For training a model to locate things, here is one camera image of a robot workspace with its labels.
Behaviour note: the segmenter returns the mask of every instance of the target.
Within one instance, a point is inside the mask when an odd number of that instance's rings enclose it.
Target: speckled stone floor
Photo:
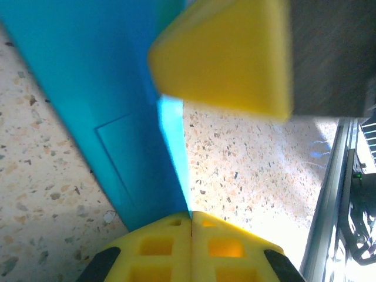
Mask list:
[[[279,244],[298,267],[336,121],[186,103],[184,127],[193,208]],[[0,187],[0,281],[74,281],[127,232],[2,30]]]

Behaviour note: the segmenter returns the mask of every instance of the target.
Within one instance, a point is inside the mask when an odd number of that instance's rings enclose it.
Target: blue panel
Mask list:
[[[146,64],[150,44],[182,6],[182,0],[0,1],[0,18],[129,230],[187,208],[183,192],[188,191],[187,171],[178,173],[183,176],[179,183],[174,170],[186,169],[187,163],[182,117],[173,115],[177,126],[173,133],[163,120],[163,133],[157,129],[156,109],[164,101],[159,102]],[[139,114],[150,109],[153,114]],[[168,116],[168,109],[162,115]],[[126,116],[133,122],[122,123]],[[125,136],[129,132],[139,137],[139,143]],[[166,146],[162,138],[180,145]],[[112,145],[121,145],[117,139],[129,143],[114,149]],[[132,162],[137,172],[146,168],[150,182],[157,177],[142,163],[144,156],[142,162],[135,161],[135,154],[127,157],[125,148],[140,151],[141,146],[164,152],[166,164],[155,181],[164,181],[160,189],[145,187],[137,180],[144,176],[130,179],[124,171]],[[112,159],[116,150],[125,155]],[[150,162],[160,156],[152,154]],[[165,205],[156,206],[156,201]]]

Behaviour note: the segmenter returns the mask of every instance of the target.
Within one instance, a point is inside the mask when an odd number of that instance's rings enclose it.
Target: terrazzo floor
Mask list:
[[[279,244],[299,267],[336,127],[186,103],[193,209]],[[2,30],[0,198],[0,281],[74,281],[127,232]]]

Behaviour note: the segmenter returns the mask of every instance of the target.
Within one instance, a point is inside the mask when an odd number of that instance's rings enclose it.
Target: blue board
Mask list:
[[[147,50],[183,0],[0,1],[12,40],[132,231],[189,210],[182,101]]]

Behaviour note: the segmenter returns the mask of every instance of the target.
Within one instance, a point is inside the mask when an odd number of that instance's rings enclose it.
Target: yellow plastic piece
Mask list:
[[[263,251],[283,250],[202,212],[178,213],[108,244],[106,282],[279,282]]]
[[[112,241],[120,254],[106,282],[190,281],[191,219],[178,213]]]
[[[292,112],[287,0],[197,0],[157,38],[162,93],[285,120]]]
[[[279,282],[264,250],[283,254],[281,247],[226,221],[194,212],[192,281]]]

